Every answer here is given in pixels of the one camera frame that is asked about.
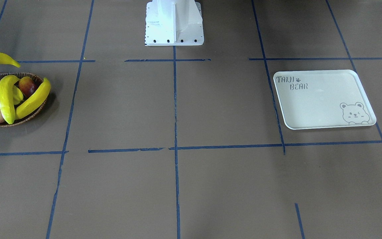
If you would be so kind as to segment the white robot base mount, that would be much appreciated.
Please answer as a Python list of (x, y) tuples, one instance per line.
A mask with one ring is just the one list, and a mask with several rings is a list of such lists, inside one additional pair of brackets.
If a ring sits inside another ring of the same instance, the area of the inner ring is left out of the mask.
[(195, 0), (152, 0), (146, 5), (146, 46), (204, 44), (201, 4)]

